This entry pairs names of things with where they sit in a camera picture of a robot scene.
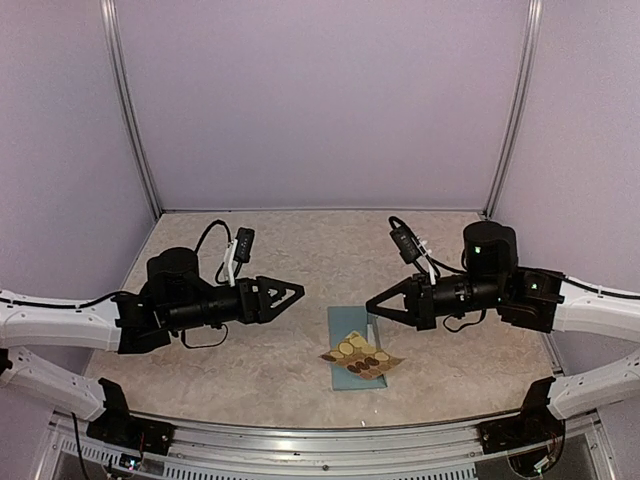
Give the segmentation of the blue envelope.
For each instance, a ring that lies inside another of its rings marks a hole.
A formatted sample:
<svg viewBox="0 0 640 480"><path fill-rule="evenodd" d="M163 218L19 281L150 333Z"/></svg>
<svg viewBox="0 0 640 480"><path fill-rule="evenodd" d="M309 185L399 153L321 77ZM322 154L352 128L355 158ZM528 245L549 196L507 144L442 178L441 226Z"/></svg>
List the blue envelope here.
<svg viewBox="0 0 640 480"><path fill-rule="evenodd" d="M376 317L369 314L363 306L330 306L328 311L328 338L331 348L351 332L361 334L365 340L373 341L379 347L379 329ZM331 381L334 391L363 391L385 389L384 375L374 380L365 380L343 367L331 366Z"/></svg>

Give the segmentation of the yellow paper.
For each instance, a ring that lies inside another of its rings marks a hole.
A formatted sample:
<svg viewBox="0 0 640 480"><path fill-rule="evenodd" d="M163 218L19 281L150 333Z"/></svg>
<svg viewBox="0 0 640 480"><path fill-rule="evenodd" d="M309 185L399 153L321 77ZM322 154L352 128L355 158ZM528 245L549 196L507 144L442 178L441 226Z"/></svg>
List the yellow paper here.
<svg viewBox="0 0 640 480"><path fill-rule="evenodd" d="M382 377L404 362L404 358L393 356L370 344L356 331L352 331L335 347L321 354L320 358L367 381Z"/></svg>

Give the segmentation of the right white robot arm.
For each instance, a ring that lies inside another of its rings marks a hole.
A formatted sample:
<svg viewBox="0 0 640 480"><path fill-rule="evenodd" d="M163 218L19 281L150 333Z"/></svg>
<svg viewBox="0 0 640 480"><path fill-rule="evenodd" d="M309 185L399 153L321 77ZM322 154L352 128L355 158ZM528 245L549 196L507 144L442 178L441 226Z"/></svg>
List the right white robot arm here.
<svg viewBox="0 0 640 480"><path fill-rule="evenodd" d="M493 221L467 225L463 244L461 268L442 276L444 264L430 260L427 269L368 300L366 310L418 331L448 318L493 310L518 328L638 342L638 294L519 266L515 231ZM638 393L637 353L574 376L546 378L530 386L511 433L518 442L531 444L549 429L551 418L565 420Z"/></svg>

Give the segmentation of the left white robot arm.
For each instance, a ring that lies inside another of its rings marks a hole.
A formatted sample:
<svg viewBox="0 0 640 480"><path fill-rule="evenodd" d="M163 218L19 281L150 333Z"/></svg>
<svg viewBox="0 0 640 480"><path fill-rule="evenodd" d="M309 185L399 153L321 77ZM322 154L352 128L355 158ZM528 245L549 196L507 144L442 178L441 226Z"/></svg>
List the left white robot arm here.
<svg viewBox="0 0 640 480"><path fill-rule="evenodd" d="M80 377L30 352L32 346L147 354L184 341L192 329L229 322L266 324L302 299L303 286L258 276L214 286L199 272L197 253L170 248L147 263L139 293L113 292L65 304L6 291L1 295L1 383L42 398L102 430L121 445L140 434L122 388Z"/></svg>

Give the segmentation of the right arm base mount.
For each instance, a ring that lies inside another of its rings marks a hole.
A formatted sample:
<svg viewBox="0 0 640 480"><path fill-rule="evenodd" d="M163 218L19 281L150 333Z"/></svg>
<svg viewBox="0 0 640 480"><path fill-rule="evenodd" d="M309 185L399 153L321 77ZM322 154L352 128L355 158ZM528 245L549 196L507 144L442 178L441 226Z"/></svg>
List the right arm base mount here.
<svg viewBox="0 0 640 480"><path fill-rule="evenodd" d="M477 426L484 454L515 450L562 437L565 421L547 410L522 411L518 415L485 421Z"/></svg>

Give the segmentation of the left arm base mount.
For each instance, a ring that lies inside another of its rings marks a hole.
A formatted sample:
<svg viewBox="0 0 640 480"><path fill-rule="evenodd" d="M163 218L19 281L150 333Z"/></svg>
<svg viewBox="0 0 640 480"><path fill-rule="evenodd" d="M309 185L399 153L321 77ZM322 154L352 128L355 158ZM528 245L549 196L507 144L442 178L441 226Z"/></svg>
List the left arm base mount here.
<svg viewBox="0 0 640 480"><path fill-rule="evenodd" d="M176 427L168 422L131 414L104 412L87 426L87 436L141 453L166 455Z"/></svg>

